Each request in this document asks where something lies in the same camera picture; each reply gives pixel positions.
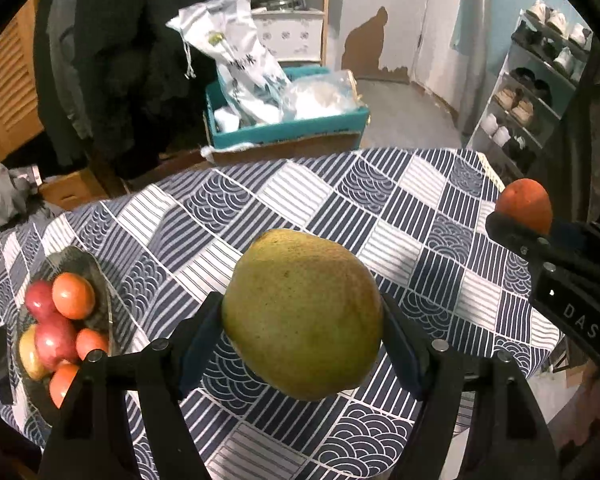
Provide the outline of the small orange tangerine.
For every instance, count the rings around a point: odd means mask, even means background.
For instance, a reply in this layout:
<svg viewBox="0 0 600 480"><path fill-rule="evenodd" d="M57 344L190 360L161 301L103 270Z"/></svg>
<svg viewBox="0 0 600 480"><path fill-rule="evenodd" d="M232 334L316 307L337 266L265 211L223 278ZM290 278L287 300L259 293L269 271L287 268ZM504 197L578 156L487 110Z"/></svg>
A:
<svg viewBox="0 0 600 480"><path fill-rule="evenodd" d="M538 181L518 179L504 188L495 210L541 235L550 234L554 214L550 196Z"/></svg>

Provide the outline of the dark red apple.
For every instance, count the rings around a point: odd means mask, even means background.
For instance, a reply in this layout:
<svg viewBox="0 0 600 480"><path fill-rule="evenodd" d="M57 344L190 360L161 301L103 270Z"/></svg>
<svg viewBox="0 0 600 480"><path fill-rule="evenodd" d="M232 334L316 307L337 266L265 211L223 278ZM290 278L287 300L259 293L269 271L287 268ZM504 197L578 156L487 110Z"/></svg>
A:
<svg viewBox="0 0 600 480"><path fill-rule="evenodd" d="M76 363L76 329L68 318L54 313L38 323L35 347L43 365L54 372L62 363Z"/></svg>

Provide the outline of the large orange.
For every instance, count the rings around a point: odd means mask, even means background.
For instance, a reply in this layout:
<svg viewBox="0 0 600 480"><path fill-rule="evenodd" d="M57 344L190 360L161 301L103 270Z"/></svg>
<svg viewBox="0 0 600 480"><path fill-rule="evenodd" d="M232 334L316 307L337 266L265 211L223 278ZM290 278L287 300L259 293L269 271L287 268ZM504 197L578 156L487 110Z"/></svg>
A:
<svg viewBox="0 0 600 480"><path fill-rule="evenodd" d="M52 299L56 310L69 320L82 321L94 311L94 288L81 275L64 272L54 279Z"/></svg>

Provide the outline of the small yellow mango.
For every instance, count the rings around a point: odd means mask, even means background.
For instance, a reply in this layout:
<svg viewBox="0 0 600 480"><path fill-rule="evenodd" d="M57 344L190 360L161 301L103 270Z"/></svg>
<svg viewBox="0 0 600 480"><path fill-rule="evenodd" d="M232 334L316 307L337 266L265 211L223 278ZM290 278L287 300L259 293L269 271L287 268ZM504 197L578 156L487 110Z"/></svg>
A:
<svg viewBox="0 0 600 480"><path fill-rule="evenodd" d="M19 341L19 357L23 369L30 379L40 382L48 375L48 369L43 365L38 350L35 347L35 332L38 326L31 324L21 335Z"/></svg>

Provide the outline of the large green mango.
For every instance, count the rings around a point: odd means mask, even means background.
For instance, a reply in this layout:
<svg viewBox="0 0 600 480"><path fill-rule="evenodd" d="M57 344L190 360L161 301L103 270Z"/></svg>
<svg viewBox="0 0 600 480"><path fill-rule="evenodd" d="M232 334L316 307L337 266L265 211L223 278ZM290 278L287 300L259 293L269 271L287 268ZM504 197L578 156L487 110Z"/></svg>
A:
<svg viewBox="0 0 600 480"><path fill-rule="evenodd" d="M222 323L238 356L286 396L318 401L364 382L382 334L380 292L346 248L276 229L234 267Z"/></svg>

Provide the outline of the green glass fruit bowl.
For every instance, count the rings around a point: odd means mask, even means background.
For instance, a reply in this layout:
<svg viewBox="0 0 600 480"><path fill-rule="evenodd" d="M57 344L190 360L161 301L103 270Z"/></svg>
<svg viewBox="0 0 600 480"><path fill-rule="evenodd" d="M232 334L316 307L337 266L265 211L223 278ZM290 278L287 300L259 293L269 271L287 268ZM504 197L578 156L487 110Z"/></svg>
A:
<svg viewBox="0 0 600 480"><path fill-rule="evenodd" d="M116 352L111 294L96 259L68 246L45 257L17 316L15 367L44 422L58 419L69 382L91 349Z"/></svg>

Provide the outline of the shoe rack with shoes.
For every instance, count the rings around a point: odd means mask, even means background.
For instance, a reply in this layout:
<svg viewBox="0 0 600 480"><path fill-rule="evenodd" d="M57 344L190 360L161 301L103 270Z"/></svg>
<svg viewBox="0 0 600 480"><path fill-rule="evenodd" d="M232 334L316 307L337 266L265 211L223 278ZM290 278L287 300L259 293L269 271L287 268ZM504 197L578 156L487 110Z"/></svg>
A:
<svg viewBox="0 0 600 480"><path fill-rule="evenodd" d="M547 147L588 64L592 30L535 0L510 45L468 146L504 183L528 174Z"/></svg>

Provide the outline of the teal cardboard box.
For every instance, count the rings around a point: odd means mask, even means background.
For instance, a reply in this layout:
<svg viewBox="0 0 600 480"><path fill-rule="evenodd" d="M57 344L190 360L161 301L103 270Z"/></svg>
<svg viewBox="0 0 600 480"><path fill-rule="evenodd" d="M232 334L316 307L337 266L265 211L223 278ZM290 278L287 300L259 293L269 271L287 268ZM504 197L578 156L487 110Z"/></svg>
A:
<svg viewBox="0 0 600 480"><path fill-rule="evenodd" d="M290 81L303 77L331 73L326 67L298 66L285 70ZM293 120L273 125L255 125L234 128L235 113L228 106L221 87L214 82L207 88L207 118L209 142L217 150L226 150L241 143L265 144L333 134L337 132L356 132L362 134L370 119L370 110L363 105L352 113L308 120Z"/></svg>

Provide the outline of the grey clothes pile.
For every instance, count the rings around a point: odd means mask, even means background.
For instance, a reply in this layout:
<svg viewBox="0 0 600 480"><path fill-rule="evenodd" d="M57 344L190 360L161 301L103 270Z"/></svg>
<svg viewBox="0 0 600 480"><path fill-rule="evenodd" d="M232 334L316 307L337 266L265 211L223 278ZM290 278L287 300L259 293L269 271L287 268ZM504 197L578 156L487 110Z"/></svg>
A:
<svg viewBox="0 0 600 480"><path fill-rule="evenodd" d="M29 221L52 220L62 209L44 200L38 166L8 169L0 163L0 232Z"/></svg>

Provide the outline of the clear plastic bag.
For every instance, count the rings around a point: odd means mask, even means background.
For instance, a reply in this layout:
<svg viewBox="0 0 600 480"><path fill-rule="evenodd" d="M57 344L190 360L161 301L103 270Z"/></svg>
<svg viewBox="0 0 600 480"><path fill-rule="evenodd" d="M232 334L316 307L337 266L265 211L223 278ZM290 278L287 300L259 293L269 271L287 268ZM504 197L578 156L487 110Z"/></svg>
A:
<svg viewBox="0 0 600 480"><path fill-rule="evenodd" d="M308 120L352 113L363 105L350 70L303 76L282 94L283 121Z"/></svg>

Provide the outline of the black hanging coat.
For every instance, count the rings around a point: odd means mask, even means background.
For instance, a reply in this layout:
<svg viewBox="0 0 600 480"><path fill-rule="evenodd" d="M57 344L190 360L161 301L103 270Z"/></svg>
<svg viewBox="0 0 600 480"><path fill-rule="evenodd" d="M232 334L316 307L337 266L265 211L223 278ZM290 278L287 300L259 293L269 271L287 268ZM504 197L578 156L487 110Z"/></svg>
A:
<svg viewBox="0 0 600 480"><path fill-rule="evenodd" d="M60 166L100 160L124 180L206 140L215 64L168 21L207 0L40 0L38 117Z"/></svg>

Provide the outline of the white printed plastic bag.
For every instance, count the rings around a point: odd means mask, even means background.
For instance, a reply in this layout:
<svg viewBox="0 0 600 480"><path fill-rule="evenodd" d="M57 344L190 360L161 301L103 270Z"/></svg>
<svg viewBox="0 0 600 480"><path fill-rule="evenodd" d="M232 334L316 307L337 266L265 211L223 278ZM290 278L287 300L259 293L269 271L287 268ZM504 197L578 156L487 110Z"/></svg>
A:
<svg viewBox="0 0 600 480"><path fill-rule="evenodd" d="M216 64L227 104L249 125L279 124L290 80L263 45L251 0L207 0L178 11L166 22L183 40Z"/></svg>

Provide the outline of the wooden louvered cabinet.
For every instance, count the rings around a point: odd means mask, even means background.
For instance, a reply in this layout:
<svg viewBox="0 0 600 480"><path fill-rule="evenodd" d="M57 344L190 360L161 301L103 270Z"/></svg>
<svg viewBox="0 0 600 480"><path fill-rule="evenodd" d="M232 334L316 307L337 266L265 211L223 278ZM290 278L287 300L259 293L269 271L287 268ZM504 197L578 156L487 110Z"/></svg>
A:
<svg viewBox="0 0 600 480"><path fill-rule="evenodd" d="M27 0L0 35L0 161L44 130L33 64L36 10L38 0Z"/></svg>

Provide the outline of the white patterned storage box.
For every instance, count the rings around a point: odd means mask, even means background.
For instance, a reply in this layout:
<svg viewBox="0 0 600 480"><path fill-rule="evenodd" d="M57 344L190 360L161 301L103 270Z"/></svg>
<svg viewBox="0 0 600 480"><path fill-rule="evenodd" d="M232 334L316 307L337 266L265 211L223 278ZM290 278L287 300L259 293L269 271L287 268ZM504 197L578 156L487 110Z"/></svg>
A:
<svg viewBox="0 0 600 480"><path fill-rule="evenodd" d="M252 12L258 37L278 62L322 60L323 12L319 10Z"/></svg>

